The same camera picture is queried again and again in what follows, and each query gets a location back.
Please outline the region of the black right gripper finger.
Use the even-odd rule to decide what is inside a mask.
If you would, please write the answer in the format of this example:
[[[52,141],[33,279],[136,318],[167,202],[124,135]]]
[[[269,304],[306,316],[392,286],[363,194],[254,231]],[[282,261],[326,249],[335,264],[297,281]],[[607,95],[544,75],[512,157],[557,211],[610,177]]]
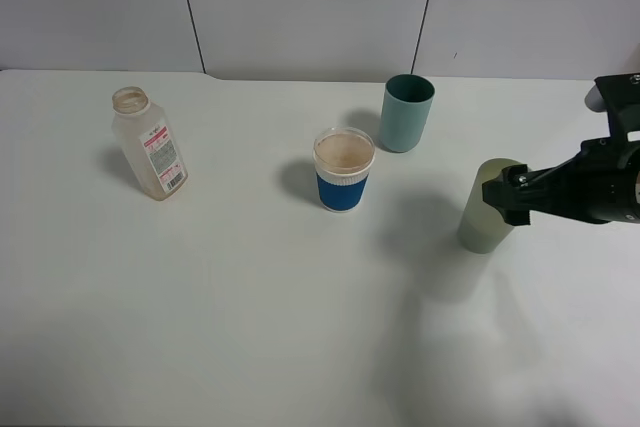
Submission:
[[[528,172],[526,164],[509,165],[482,184],[483,201],[497,210],[508,225],[530,224],[530,209],[520,199],[520,187],[527,183]]]

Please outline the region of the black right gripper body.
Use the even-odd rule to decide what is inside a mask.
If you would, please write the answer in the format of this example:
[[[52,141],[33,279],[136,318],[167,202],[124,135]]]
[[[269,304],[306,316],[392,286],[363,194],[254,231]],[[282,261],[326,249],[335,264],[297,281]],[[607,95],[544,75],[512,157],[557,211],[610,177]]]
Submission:
[[[554,168],[531,172],[519,187],[529,210],[591,224],[639,222],[639,142],[585,140]]]

